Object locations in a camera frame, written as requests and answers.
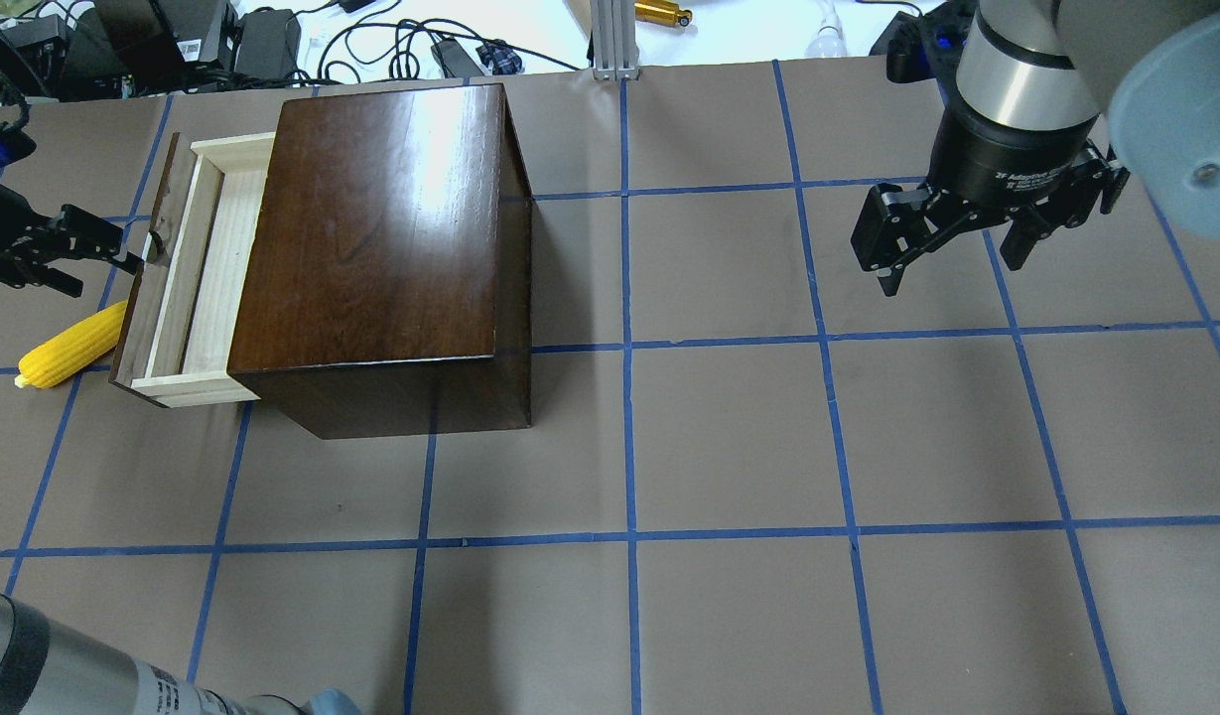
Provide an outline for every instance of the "screw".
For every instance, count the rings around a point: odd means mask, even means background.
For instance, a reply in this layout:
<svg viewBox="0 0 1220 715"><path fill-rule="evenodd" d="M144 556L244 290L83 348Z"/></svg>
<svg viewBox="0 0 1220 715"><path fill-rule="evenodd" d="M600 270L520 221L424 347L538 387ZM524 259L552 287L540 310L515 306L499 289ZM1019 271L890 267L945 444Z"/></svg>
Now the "screw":
<svg viewBox="0 0 1220 715"><path fill-rule="evenodd" d="M1198 183L1209 183L1210 181L1214 181L1214 177L1218 177L1220 167L1218 163L1202 163L1199 167L1196 167L1194 172L1191 172L1191 177Z"/></svg>

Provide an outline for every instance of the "gold cylinder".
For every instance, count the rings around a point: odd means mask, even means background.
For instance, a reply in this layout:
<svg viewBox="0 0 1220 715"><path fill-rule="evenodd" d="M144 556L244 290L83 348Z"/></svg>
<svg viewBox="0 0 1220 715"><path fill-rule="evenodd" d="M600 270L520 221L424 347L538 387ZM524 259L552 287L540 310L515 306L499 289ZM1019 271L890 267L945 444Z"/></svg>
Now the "gold cylinder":
<svg viewBox="0 0 1220 715"><path fill-rule="evenodd" d="M670 0L637 0L637 20L667 27L688 27L693 10L682 10Z"/></svg>

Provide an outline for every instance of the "toy corn cob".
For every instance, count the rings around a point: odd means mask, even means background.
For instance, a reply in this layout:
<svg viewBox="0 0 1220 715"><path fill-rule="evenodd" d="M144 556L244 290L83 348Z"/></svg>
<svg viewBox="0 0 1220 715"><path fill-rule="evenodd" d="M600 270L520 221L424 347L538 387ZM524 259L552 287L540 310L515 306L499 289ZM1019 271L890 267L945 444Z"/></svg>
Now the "toy corn cob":
<svg viewBox="0 0 1220 715"><path fill-rule="evenodd" d="M124 325L124 307L128 300L120 300L105 311L95 312L82 322L61 331L18 361L20 376L13 384L20 387L52 387L83 371L120 343L120 326Z"/></svg>

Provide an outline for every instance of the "brown wooden box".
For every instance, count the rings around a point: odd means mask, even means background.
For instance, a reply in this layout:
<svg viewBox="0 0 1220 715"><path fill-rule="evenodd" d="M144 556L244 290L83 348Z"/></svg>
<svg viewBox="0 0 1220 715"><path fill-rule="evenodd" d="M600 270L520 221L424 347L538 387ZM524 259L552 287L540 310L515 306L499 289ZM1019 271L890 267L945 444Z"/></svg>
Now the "brown wooden box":
<svg viewBox="0 0 1220 715"><path fill-rule="evenodd" d="M273 137L183 144L112 382L166 406L250 390L321 438L529 423L531 199L500 87L298 99Z"/></svg>

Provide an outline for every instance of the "box top panel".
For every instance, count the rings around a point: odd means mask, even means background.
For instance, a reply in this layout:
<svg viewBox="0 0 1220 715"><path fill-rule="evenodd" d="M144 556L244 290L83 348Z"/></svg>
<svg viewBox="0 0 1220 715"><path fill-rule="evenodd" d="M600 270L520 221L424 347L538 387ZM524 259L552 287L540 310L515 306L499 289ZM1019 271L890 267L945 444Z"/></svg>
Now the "box top panel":
<svg viewBox="0 0 1220 715"><path fill-rule="evenodd" d="M288 101L229 371L494 351L498 87Z"/></svg>

